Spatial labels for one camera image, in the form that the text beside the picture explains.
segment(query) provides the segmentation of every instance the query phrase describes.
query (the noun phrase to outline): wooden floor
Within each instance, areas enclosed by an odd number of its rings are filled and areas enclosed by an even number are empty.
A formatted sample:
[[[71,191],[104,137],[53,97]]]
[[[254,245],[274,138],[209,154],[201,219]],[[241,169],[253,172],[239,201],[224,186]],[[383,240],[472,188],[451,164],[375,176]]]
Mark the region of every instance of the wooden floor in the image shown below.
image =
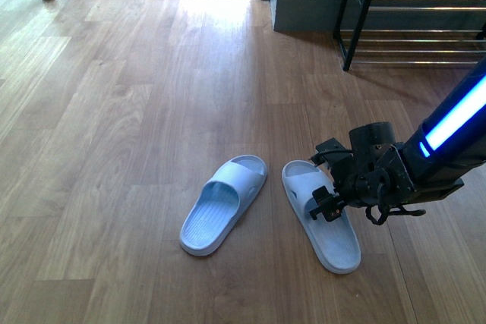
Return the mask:
[[[467,68],[353,65],[258,0],[0,0],[0,323],[486,323],[486,170],[420,218],[349,209],[334,275],[282,167],[372,121],[406,140]],[[269,177],[207,258],[178,235],[226,160]]]

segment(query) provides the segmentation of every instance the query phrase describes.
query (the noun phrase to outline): slipper strap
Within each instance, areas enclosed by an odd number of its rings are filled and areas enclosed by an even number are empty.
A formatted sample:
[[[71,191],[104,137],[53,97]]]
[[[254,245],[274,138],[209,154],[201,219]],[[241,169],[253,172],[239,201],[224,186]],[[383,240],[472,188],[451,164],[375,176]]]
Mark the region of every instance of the slipper strap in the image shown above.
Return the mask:
[[[309,172],[286,178],[287,186],[297,195],[297,201],[306,203],[312,199],[312,192],[326,184],[322,172]]]
[[[261,185],[263,178],[263,175],[249,168],[228,161],[216,171],[207,184],[219,182],[232,187],[238,194],[240,202],[242,202],[248,198],[253,187],[259,187]]]

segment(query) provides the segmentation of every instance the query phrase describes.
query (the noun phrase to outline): gray baseboard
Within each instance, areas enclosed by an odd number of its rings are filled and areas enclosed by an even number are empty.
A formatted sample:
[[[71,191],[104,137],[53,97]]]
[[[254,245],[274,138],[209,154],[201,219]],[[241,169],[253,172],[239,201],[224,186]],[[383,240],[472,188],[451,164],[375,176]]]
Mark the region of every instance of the gray baseboard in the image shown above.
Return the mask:
[[[341,0],[270,0],[273,29],[285,31],[332,31]],[[396,5],[392,2],[375,5]],[[423,6],[454,6],[457,3],[422,2]],[[486,6],[486,2],[468,2],[468,6]],[[342,29],[354,29],[359,7],[349,0]],[[370,11],[366,30],[480,30],[486,11]]]

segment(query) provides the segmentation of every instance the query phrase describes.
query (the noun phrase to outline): light blue slipper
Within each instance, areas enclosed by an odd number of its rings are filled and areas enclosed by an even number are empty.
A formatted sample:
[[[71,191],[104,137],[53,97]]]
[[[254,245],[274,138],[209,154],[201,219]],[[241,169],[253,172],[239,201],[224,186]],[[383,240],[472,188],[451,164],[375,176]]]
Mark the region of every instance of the light blue slipper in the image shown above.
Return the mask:
[[[250,206],[266,178],[265,162],[253,155],[235,157],[221,166],[204,185],[182,226],[182,248],[195,256],[214,252]]]
[[[289,162],[282,170],[282,182],[290,204],[312,243],[322,265],[334,273],[350,273],[361,262],[361,249],[351,222],[342,211],[340,218],[327,222],[322,214],[312,220],[309,211],[317,206],[312,192],[326,186],[334,191],[330,179],[306,161]]]

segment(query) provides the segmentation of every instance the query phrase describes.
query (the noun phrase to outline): blue led light strip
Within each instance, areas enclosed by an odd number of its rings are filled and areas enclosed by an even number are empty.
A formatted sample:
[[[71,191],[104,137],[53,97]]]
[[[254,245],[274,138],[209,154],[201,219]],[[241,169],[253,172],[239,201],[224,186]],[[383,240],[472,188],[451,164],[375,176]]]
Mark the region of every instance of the blue led light strip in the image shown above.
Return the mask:
[[[436,150],[457,132],[469,119],[486,105],[486,76],[473,87],[450,112],[425,136],[432,150]],[[420,149],[425,157],[430,153],[420,142]]]

